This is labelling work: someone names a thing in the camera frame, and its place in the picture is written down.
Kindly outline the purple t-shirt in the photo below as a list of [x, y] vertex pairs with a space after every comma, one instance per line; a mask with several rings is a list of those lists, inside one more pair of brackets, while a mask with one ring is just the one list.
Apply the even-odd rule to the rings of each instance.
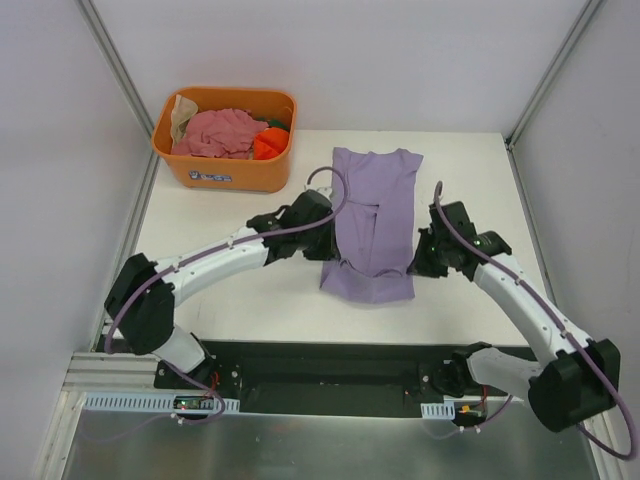
[[414, 298], [415, 183], [423, 156], [333, 149], [333, 168], [347, 183], [347, 203], [335, 218], [338, 260], [323, 265], [320, 289], [344, 300], [385, 304]]

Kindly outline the orange plastic basket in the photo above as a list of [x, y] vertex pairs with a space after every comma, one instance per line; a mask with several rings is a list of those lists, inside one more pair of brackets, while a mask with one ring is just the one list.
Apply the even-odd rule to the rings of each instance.
[[[276, 120], [289, 128], [283, 152], [268, 160], [207, 158], [171, 153], [171, 112], [178, 96], [194, 101], [204, 110], [239, 108], [266, 120]], [[190, 86], [173, 92], [165, 102], [151, 136], [155, 153], [164, 159], [176, 180], [188, 188], [230, 189], [273, 193], [289, 180], [297, 104], [281, 90]]]

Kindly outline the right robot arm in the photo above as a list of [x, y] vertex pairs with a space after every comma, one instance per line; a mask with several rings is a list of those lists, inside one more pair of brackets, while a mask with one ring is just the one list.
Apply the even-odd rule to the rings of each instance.
[[476, 342], [454, 351], [431, 376], [433, 388], [460, 398], [482, 386], [527, 402], [548, 430], [558, 433], [612, 409], [621, 355], [609, 340], [594, 340], [530, 282], [508, 243], [496, 232], [477, 232], [457, 201], [429, 207], [431, 223], [408, 272], [444, 278], [452, 270], [484, 291], [527, 341], [534, 358], [506, 354]]

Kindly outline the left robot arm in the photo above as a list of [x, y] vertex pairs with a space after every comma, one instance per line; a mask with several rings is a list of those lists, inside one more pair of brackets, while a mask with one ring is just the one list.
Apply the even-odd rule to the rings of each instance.
[[334, 208], [318, 190], [308, 189], [292, 204], [257, 215], [228, 238], [188, 254], [157, 261], [131, 256], [104, 301], [110, 331], [120, 333], [132, 353], [152, 354], [176, 368], [188, 388], [212, 388], [216, 362], [195, 335], [176, 325], [176, 308], [219, 281], [297, 252], [312, 261], [338, 255]]

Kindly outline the orange-red cloth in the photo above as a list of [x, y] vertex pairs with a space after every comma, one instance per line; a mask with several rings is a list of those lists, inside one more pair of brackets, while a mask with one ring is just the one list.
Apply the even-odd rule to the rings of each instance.
[[278, 127], [269, 127], [254, 137], [253, 158], [271, 160], [284, 152], [289, 143], [289, 132]]

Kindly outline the green cloth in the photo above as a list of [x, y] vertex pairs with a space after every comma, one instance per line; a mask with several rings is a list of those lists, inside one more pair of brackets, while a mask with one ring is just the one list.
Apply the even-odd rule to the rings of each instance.
[[290, 126], [287, 123], [282, 122], [276, 118], [257, 117], [256, 120], [260, 122], [265, 122], [269, 128], [279, 128], [285, 131], [290, 130]]

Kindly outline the pink crumpled shirt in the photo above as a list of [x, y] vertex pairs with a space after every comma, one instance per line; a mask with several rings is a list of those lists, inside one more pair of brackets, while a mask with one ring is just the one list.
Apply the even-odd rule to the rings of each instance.
[[205, 158], [248, 159], [254, 138], [269, 127], [240, 109], [208, 110], [194, 115], [171, 154]]

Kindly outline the beige cloth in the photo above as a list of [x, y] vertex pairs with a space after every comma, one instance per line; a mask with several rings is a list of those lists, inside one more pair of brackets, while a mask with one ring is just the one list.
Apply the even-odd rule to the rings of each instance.
[[177, 144], [182, 140], [190, 119], [196, 115], [198, 111], [199, 107], [193, 100], [180, 94], [175, 97], [174, 107], [170, 115], [170, 135], [173, 144]]

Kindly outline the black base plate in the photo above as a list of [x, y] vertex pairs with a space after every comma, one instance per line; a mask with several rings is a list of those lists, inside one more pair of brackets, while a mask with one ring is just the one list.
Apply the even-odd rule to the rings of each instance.
[[203, 382], [243, 413], [418, 418], [455, 345], [213, 341]]

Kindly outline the aluminium rail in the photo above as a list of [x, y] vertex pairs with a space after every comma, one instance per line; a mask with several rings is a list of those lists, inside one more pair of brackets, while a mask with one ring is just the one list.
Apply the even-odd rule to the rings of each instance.
[[74, 353], [62, 389], [118, 392], [151, 390], [157, 364], [158, 361], [151, 356]]

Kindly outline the right aluminium frame post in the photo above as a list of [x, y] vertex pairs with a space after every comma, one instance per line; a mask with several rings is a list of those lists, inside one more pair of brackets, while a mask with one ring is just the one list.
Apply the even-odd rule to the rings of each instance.
[[524, 109], [516, 120], [513, 128], [504, 137], [504, 143], [508, 151], [512, 151], [514, 149], [515, 145], [524, 134], [544, 99], [550, 93], [555, 81], [562, 73], [564, 66], [569, 61], [571, 55], [586, 34], [591, 23], [605, 4], [606, 2], [604, 0], [588, 0], [585, 1], [580, 8], [576, 19], [571, 24], [549, 65], [546, 67], [542, 77], [536, 84], [533, 93], [526, 102]]

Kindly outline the aluminium frame post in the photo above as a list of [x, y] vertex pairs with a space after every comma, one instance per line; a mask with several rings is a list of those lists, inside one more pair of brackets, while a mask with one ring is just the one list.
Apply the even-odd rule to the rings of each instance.
[[137, 121], [146, 135], [150, 137], [154, 129], [151, 116], [95, 3], [91, 0], [75, 0], [74, 3], [94, 37]]
[[504, 143], [508, 151], [512, 151], [514, 149], [515, 145], [524, 134], [544, 99], [550, 93], [555, 81], [562, 73], [564, 66], [569, 61], [571, 55], [586, 34], [591, 23], [605, 4], [606, 2], [604, 0], [588, 0], [585, 1], [580, 8], [576, 19], [571, 24], [549, 65], [546, 67], [542, 77], [536, 84], [533, 93], [526, 102], [524, 109], [516, 120], [513, 128], [504, 137]]

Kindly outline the left aluminium frame post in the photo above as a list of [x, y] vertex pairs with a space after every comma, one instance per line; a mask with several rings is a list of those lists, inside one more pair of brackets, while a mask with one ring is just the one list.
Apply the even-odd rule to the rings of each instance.
[[146, 135], [150, 137], [154, 129], [151, 116], [95, 3], [91, 0], [75, 0], [74, 3], [94, 37], [137, 121]]

